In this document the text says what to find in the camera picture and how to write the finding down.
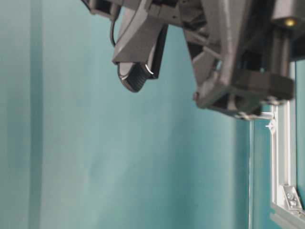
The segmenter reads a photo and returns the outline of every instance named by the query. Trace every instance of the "metal bracket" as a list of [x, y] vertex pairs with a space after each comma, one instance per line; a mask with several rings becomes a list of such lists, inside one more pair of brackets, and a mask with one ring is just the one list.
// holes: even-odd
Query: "metal bracket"
[[285, 197], [285, 202], [288, 207], [288, 210], [297, 210], [300, 211], [302, 214], [303, 212], [303, 206], [300, 201], [300, 197], [297, 193], [297, 190], [294, 186], [281, 186], [284, 197]]

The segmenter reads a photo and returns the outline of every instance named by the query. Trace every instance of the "teal backdrop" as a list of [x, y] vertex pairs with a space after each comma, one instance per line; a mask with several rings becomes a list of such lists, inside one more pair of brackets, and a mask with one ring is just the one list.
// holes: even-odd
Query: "teal backdrop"
[[268, 120], [255, 120], [252, 123], [253, 134], [250, 149], [253, 150], [253, 229], [280, 229], [270, 219], [271, 209], [271, 153], [270, 131], [266, 127]]
[[305, 61], [296, 64], [297, 190], [305, 207]]
[[1, 228], [247, 228], [249, 124], [195, 107], [180, 29], [132, 94], [80, 0], [5, 1], [0, 26]]

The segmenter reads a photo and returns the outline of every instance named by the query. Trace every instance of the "bolt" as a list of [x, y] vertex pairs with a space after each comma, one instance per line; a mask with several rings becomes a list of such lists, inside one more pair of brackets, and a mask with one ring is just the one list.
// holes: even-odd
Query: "bolt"
[[296, 207], [296, 201], [294, 201], [294, 200], [290, 201], [290, 206]]
[[288, 200], [293, 200], [295, 198], [295, 196], [292, 193], [288, 193], [287, 198], [288, 198]]

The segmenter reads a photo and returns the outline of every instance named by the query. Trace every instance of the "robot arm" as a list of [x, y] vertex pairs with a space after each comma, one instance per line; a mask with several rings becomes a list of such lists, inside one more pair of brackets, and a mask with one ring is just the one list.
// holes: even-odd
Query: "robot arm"
[[263, 104], [294, 97], [289, 63], [305, 57], [304, 0], [82, 1], [113, 24], [126, 7], [112, 61], [132, 92], [158, 78], [167, 26], [174, 25], [184, 31], [199, 108], [250, 120]]

